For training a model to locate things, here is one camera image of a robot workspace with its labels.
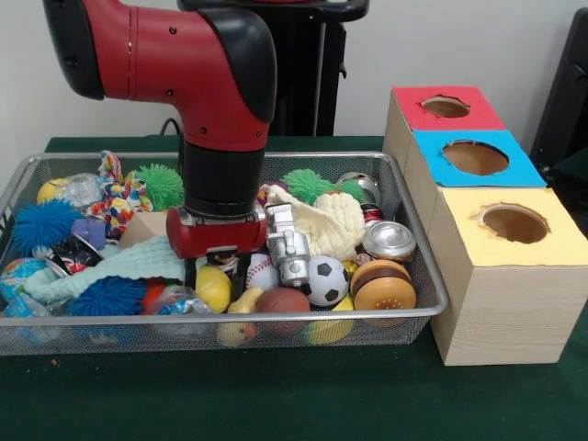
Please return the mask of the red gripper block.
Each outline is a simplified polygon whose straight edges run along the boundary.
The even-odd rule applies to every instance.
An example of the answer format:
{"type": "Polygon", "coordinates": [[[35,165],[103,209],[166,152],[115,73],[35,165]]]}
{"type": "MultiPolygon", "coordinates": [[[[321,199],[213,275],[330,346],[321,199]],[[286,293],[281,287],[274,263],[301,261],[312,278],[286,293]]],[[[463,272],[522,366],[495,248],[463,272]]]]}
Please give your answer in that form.
{"type": "Polygon", "coordinates": [[[238,300],[245,289],[248,253],[263,246],[266,232],[266,214],[261,206],[255,206],[249,216],[233,220],[195,217],[183,207],[169,209],[166,215],[166,233],[172,250],[179,258],[193,258],[185,260],[186,287],[196,287],[195,258],[223,252],[239,254],[232,275],[233,300],[238,300]]]}

